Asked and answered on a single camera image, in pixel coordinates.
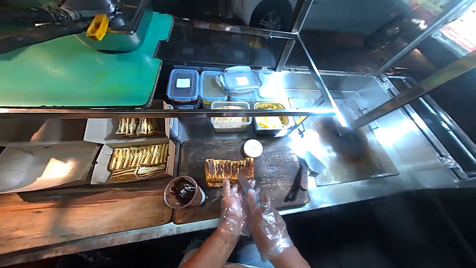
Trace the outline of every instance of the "tire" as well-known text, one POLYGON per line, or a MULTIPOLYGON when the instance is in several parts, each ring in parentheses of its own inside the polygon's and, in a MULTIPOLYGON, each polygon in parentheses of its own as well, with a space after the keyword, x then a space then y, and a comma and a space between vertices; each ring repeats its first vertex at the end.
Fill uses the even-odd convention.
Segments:
POLYGON ((288 0, 264 0, 253 10, 250 27, 272 31, 288 31, 293 16, 293 7, 288 0))

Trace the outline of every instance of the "knife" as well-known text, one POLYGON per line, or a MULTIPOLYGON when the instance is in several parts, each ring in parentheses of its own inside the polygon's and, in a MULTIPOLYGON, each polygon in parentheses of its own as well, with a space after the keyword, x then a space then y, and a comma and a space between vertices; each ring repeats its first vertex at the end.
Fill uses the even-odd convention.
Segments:
MULTIPOLYGON (((245 178, 244 173, 238 173, 238 182, 241 185, 241 188, 243 188, 243 190, 245 191, 245 198, 247 199, 248 198, 248 192, 253 188, 249 184, 248 180, 245 178)), ((258 195, 256 195, 256 202, 260 203, 260 201, 261 200, 259 199, 258 195)))

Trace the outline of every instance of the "label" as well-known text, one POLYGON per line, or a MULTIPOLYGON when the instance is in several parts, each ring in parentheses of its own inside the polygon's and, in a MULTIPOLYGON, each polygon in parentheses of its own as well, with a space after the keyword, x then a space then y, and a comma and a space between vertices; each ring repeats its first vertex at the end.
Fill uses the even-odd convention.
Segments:
POLYGON ((177 78, 177 84, 175 86, 178 88, 190 87, 190 78, 177 78))
POLYGON ((249 84, 248 78, 246 78, 246 76, 237 77, 237 83, 240 86, 248 85, 249 84))

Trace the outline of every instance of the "blue plastic lid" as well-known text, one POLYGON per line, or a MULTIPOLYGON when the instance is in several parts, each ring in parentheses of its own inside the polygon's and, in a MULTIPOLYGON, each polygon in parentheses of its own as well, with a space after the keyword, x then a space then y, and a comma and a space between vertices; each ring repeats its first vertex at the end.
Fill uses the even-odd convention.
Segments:
POLYGON ((198 72, 195 70, 173 69, 170 72, 167 96, 179 102, 189 102, 198 98, 198 72))
POLYGON ((249 66, 226 68, 217 82, 220 82, 224 89, 236 92, 249 92, 262 85, 258 74, 249 66))
POLYGON ((203 71, 200 75, 200 97, 202 100, 213 101, 226 101, 228 98, 228 92, 224 90, 215 81, 217 75, 222 75, 223 72, 217 71, 203 71))
POLYGON ((255 91, 249 91, 245 93, 238 93, 238 92, 231 92, 230 98, 232 101, 244 101, 244 102, 252 102, 256 99, 255 91))

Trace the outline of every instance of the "plastic glove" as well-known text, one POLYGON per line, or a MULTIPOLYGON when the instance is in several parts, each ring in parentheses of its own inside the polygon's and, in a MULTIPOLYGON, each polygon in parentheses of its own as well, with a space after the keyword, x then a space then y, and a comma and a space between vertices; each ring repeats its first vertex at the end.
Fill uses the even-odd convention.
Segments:
POLYGON ((246 235, 246 214, 242 207, 243 195, 238 185, 230 187, 230 179, 223 179, 221 216, 218 228, 234 235, 246 235))
POLYGON ((289 237, 283 218, 271 206, 271 200, 265 197, 258 203, 256 197, 256 191, 251 189, 248 192, 250 209, 248 228, 261 254, 261 259, 266 261, 277 257, 294 244, 289 237))

